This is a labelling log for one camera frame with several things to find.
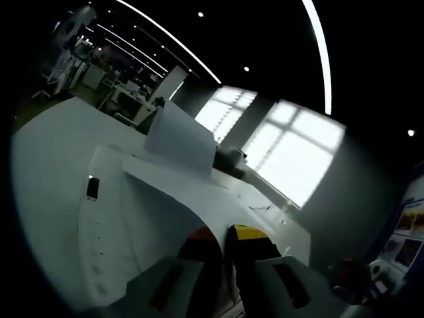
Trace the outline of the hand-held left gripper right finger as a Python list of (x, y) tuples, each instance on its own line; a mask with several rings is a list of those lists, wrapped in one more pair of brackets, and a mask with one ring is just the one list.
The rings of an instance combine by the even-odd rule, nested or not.
[(293, 256), (282, 256), (254, 227), (228, 228), (228, 266), (235, 270), (246, 317), (340, 317), (345, 303), (327, 280)]

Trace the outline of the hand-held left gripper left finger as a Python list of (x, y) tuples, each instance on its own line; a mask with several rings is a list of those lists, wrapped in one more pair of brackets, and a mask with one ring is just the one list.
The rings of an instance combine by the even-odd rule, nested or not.
[(207, 227), (127, 285), (128, 317), (212, 317), (222, 284), (223, 253)]

